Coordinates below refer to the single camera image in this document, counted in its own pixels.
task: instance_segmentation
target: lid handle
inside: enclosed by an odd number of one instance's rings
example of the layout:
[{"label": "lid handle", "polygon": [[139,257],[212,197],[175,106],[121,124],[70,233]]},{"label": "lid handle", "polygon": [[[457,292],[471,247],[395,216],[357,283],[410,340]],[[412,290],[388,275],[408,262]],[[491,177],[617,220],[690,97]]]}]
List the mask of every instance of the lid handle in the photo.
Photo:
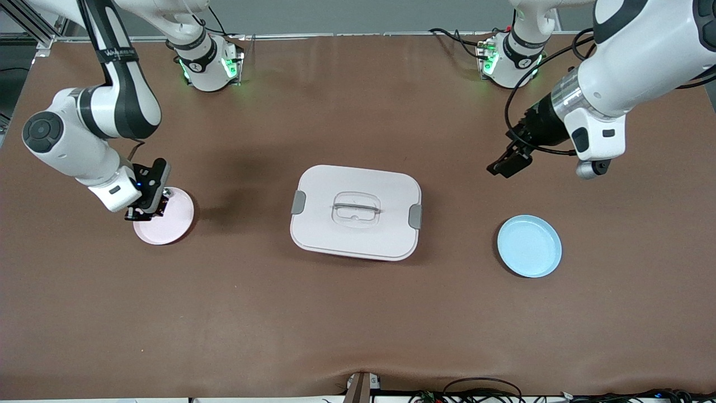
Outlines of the lid handle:
[{"label": "lid handle", "polygon": [[362,204],[350,204],[350,203],[334,203],[333,204],[334,209],[362,209],[362,210],[370,210],[375,213],[380,213],[380,209],[375,206],[364,206]]}]

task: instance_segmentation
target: gray wall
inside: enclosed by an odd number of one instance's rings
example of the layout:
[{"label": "gray wall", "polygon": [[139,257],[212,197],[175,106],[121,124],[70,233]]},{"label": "gray wall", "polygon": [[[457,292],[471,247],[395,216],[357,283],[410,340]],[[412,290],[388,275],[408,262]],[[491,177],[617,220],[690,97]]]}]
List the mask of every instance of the gray wall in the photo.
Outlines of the gray wall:
[{"label": "gray wall", "polygon": [[[237,34],[382,34],[448,30],[490,31],[512,22],[506,0],[212,0],[227,32]],[[591,26],[591,6],[564,9],[566,30]],[[211,14],[200,15],[218,28]],[[127,12],[122,20],[132,36],[159,32]]]}]

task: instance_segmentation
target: metal frame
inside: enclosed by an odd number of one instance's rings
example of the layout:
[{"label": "metal frame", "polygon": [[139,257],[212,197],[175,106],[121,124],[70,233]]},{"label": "metal frame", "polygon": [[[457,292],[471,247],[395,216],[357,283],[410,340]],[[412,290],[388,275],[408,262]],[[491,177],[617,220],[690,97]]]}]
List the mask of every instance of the metal frame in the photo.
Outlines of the metal frame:
[{"label": "metal frame", "polygon": [[[0,0],[0,9],[45,48],[50,48],[55,38],[61,36],[61,33],[45,21],[25,0]],[[57,21],[61,31],[66,29],[67,22],[64,19]]]}]

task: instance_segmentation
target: gray latch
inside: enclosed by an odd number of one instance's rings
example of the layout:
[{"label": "gray latch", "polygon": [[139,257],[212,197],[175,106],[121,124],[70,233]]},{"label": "gray latch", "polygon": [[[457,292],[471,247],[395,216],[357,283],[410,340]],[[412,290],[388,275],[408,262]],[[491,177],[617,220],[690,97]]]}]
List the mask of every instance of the gray latch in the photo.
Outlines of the gray latch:
[{"label": "gray latch", "polygon": [[412,228],[420,229],[422,225],[422,205],[413,204],[407,215],[407,224]]},{"label": "gray latch", "polygon": [[294,205],[291,206],[291,214],[296,215],[304,212],[306,206],[306,194],[300,190],[294,195]]}]

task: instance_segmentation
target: pink plate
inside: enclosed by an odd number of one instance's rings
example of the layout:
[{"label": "pink plate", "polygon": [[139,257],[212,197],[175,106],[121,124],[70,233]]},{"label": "pink plate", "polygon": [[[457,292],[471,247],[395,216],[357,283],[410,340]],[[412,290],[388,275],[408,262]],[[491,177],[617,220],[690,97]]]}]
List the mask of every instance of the pink plate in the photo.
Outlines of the pink plate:
[{"label": "pink plate", "polygon": [[194,202],[191,197],[175,187],[171,191],[169,202],[164,209],[164,217],[154,217],[151,221],[134,223],[137,236],[152,245],[166,245],[181,238],[194,220]]}]

